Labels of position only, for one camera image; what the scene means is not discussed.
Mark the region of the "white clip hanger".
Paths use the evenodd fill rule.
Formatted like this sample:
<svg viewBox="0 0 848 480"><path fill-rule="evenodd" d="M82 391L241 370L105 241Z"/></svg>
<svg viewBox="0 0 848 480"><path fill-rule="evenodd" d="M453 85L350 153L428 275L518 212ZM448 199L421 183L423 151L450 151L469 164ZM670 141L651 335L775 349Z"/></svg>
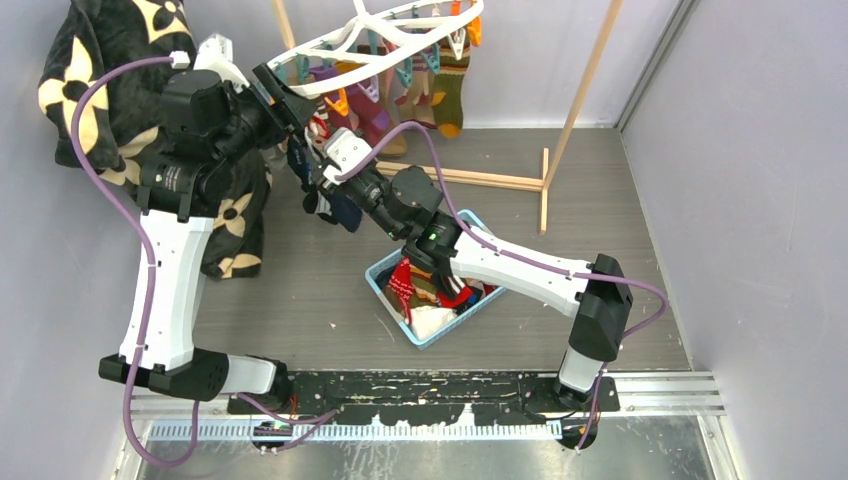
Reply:
<svg viewBox="0 0 848 480"><path fill-rule="evenodd" d="M305 76L316 64L355 66L326 80L293 87L298 95L309 99L340 94L350 86L377 80L385 71L393 71L408 86L416 59L438 74L442 44L447 44L450 54L460 60L467 43L480 41L485 7L483 1L412 1L371 13L362 1L353 5L356 14L344 26L277 55L267 67L273 73L292 67Z"/></svg>

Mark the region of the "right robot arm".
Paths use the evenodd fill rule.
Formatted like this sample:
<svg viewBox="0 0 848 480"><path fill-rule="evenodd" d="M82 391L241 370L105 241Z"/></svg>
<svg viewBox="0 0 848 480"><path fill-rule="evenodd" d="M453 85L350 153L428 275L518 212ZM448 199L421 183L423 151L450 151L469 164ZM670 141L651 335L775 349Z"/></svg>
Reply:
<svg viewBox="0 0 848 480"><path fill-rule="evenodd" d="M350 198L402 242L403 256L415 267L504 287L571 318L553 390L567 410L588 407L598 373L618 356L633 305L630 288L617 281L623 271L615 258L570 260L502 241L441 210L443 192L418 166L388 178L368 164L345 181L339 161L324 159L315 169L312 178L320 189Z"/></svg>

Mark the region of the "orange clothespin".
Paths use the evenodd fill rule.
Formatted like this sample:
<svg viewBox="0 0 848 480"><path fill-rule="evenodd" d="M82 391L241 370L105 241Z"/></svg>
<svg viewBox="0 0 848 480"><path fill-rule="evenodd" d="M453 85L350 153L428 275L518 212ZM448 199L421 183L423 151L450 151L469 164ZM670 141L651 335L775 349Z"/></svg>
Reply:
<svg viewBox="0 0 848 480"><path fill-rule="evenodd" d="M350 106L348 102L347 91L345 88L340 88L335 92L335 98L325 95L323 100L327 107L336 112L342 117L347 117L350 114Z"/></svg>

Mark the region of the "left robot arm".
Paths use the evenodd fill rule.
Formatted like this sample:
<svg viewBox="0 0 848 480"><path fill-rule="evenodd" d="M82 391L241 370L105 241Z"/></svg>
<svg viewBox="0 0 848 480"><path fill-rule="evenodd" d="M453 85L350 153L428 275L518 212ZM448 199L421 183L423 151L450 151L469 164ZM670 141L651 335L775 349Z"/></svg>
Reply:
<svg viewBox="0 0 848 480"><path fill-rule="evenodd" d="M202 402L250 394L269 413L290 403L293 386L283 362L193 342L203 254L234 165L301 133L314 112L270 67L253 73L241 86L221 73L193 70L172 77L162 92L169 143L141 169L137 205L147 242L125 339L99 362L104 380Z"/></svg>

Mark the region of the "navy black white sock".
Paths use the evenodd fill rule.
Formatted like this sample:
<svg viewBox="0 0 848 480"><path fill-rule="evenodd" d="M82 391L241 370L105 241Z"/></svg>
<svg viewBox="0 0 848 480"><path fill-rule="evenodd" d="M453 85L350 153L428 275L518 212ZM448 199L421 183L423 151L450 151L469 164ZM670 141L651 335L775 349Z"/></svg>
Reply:
<svg viewBox="0 0 848 480"><path fill-rule="evenodd" d="M317 215L322 220L331 223L332 213L327 199L320 194L311 180L311 165L306 156L305 146L295 136L287 141L286 159L289 168L300 181L301 190L305 193L302 207L308 214Z"/></svg>

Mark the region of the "navy sock with white script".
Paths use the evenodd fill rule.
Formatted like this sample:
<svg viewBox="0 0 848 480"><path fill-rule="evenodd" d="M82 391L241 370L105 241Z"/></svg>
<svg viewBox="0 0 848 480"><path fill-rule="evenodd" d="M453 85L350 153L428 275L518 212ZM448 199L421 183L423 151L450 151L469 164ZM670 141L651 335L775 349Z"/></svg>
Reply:
<svg viewBox="0 0 848 480"><path fill-rule="evenodd" d="M342 226L347 232L359 230L363 212L349 197L335 193L328 198L330 206L330 223Z"/></svg>

